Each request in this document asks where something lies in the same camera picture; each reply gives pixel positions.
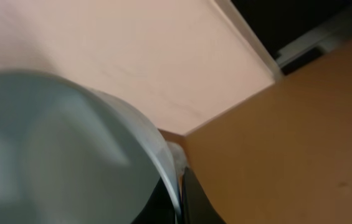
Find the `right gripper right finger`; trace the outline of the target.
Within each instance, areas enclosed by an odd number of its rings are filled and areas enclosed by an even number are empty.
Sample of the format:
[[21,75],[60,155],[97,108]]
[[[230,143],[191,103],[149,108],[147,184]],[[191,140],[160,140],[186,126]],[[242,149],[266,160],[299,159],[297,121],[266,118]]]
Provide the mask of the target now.
[[226,224],[211,205],[195,173],[188,167],[183,174],[181,199],[185,224]]

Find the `light blue bowl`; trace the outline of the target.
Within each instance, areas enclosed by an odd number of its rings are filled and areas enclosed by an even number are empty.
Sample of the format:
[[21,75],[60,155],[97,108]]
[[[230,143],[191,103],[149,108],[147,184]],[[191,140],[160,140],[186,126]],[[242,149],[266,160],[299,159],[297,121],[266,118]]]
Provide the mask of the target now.
[[181,223],[173,157],[145,115],[49,73],[0,70],[0,223],[132,223],[160,179]]

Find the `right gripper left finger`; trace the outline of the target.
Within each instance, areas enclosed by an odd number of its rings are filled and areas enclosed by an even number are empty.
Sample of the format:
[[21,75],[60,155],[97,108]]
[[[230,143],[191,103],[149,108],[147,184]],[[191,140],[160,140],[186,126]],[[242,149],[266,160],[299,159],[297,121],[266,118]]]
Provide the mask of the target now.
[[176,214],[162,179],[158,181],[147,204],[131,224],[175,224]]

